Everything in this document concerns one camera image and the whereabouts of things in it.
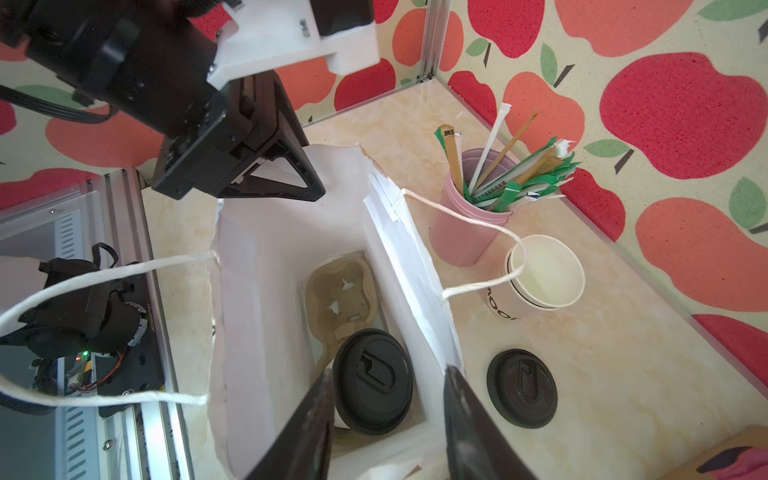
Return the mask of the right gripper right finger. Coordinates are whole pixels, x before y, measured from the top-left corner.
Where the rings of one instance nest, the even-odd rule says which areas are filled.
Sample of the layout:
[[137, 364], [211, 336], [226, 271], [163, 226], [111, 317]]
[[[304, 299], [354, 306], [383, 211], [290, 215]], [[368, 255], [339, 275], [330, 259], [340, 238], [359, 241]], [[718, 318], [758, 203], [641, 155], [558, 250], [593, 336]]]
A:
[[535, 479], [455, 366], [445, 370], [443, 406], [451, 479]]

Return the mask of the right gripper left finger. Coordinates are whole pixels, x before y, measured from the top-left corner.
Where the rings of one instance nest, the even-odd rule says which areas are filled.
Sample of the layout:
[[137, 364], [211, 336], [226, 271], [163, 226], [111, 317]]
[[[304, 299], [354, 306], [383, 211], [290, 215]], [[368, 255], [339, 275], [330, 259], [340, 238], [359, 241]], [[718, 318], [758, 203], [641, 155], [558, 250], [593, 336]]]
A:
[[332, 373], [325, 370], [246, 479], [326, 479], [334, 411]]

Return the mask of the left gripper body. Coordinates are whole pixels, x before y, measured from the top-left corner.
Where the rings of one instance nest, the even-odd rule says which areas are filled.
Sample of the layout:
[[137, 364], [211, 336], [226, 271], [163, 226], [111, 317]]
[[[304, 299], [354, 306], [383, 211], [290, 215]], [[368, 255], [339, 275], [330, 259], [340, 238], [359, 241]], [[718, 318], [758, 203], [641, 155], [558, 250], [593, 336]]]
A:
[[207, 76], [215, 46], [162, 1], [5, 1], [1, 40], [24, 46], [86, 100], [101, 100], [161, 133], [153, 188], [179, 199], [197, 189], [217, 198], [278, 197], [255, 170], [282, 150], [278, 76], [223, 88]]

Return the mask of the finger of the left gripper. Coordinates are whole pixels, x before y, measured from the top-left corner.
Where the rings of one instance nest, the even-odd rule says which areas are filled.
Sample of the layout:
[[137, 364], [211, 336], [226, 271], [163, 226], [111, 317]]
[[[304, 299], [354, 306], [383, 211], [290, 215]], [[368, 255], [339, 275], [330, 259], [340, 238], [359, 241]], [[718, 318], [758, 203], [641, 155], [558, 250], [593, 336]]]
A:
[[305, 148], [309, 145], [278, 74], [242, 80], [239, 112], [250, 122], [231, 151], [239, 161], [220, 198], [281, 198], [314, 202], [325, 187]]

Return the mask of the single cardboard cup carrier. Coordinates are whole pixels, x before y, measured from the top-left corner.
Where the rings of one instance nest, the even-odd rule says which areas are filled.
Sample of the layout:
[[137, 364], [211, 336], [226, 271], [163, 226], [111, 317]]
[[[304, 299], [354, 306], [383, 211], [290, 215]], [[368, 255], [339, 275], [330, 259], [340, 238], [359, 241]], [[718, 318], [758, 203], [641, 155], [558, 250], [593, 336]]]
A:
[[378, 314], [379, 300], [373, 272], [363, 254], [349, 254], [315, 270], [305, 288], [310, 334], [320, 342], [318, 364], [323, 368], [341, 344], [369, 328]]

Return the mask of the white patterned gift bag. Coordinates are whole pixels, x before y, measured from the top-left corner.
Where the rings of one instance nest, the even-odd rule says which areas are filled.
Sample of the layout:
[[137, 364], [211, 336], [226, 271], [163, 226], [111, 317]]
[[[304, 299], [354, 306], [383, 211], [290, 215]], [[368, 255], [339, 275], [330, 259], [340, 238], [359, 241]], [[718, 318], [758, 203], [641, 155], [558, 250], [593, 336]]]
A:
[[[246, 479], [328, 370], [335, 411], [326, 479], [403, 479], [446, 455], [445, 370], [455, 366], [463, 375], [449, 299], [476, 285], [441, 284], [409, 211], [410, 191], [360, 148], [312, 145], [306, 154], [326, 190], [319, 200], [227, 199], [209, 250], [68, 280], [5, 310], [2, 327], [79, 287], [204, 263], [215, 323], [209, 390], [96, 396], [77, 405], [203, 406], [219, 460]], [[378, 314], [321, 368], [322, 348], [306, 319], [307, 281], [324, 264], [356, 253], [373, 272]]]

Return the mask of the stack of black lids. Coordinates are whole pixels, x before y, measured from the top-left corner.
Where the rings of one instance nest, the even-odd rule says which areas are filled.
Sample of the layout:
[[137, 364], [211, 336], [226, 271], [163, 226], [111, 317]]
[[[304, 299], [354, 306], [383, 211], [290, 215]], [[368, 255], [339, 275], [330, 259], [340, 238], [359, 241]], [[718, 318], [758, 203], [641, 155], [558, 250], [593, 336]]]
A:
[[526, 429], [546, 426], [558, 406], [556, 383], [544, 362], [523, 349], [508, 349], [491, 361], [486, 375], [492, 404], [509, 423]]

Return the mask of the stack of white paper cups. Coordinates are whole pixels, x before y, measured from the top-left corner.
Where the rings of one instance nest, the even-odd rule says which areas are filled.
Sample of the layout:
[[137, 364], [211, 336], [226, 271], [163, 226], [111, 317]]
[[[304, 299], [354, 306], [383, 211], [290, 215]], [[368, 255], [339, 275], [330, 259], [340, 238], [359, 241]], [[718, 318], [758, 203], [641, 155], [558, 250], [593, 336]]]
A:
[[527, 236], [506, 255], [504, 275], [521, 265], [523, 251], [528, 253], [523, 272], [485, 290], [485, 304], [496, 316], [507, 320], [540, 316], [569, 307], [581, 298], [585, 271], [570, 247], [551, 236]]

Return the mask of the pink straw holder cup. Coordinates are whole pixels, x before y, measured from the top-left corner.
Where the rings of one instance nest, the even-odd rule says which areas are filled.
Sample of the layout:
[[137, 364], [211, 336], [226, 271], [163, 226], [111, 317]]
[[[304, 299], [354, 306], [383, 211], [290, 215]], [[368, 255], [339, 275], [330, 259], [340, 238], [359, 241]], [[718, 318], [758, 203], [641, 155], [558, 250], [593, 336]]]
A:
[[[478, 208], [467, 201], [456, 189], [450, 173], [443, 185], [440, 204], [453, 212], [473, 220], [504, 227], [513, 212], [495, 213]], [[457, 266], [474, 265], [499, 232], [482, 225], [465, 222], [438, 210], [429, 231], [433, 251], [443, 261]]]

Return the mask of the pink napkin stack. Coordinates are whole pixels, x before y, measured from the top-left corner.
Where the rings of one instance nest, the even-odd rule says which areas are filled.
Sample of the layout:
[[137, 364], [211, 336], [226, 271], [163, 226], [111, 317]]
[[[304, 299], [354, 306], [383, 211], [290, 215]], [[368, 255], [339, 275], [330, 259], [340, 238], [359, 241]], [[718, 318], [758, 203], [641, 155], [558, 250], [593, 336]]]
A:
[[767, 449], [729, 448], [704, 462], [696, 471], [718, 480], [763, 480], [767, 478]]

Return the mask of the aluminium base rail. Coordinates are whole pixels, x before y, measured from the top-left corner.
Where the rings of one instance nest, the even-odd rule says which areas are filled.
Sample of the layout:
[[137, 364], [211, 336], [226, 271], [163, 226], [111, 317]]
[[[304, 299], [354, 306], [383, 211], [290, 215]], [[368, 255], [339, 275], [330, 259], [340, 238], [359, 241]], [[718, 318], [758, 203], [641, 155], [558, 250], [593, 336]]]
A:
[[[123, 170], [1, 213], [1, 304], [73, 276], [151, 258], [139, 175]], [[48, 407], [1, 399], [5, 479], [190, 479], [182, 410], [160, 402], [81, 407], [96, 396], [172, 391], [154, 274], [70, 292], [1, 331], [2, 375]]]

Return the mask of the left frame post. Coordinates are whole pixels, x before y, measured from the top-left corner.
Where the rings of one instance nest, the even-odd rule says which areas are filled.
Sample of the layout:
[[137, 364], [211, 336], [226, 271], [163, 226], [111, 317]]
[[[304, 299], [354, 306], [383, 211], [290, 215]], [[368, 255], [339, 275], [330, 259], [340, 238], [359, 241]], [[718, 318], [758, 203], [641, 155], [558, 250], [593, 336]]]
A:
[[429, 0], [426, 2], [426, 19], [421, 66], [417, 76], [418, 82], [432, 79], [439, 70], [450, 13], [450, 0]]

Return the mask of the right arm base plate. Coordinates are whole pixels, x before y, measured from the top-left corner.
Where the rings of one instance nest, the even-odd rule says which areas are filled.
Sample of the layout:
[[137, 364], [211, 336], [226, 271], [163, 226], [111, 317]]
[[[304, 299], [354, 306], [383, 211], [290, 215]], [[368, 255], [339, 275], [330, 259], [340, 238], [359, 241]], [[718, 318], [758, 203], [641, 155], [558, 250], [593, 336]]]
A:
[[[1, 313], [65, 280], [100, 270], [106, 243], [92, 260], [1, 256]], [[114, 396], [164, 390], [152, 301], [145, 274], [111, 280], [46, 300], [1, 327], [1, 348], [31, 352], [29, 389], [47, 395]]]

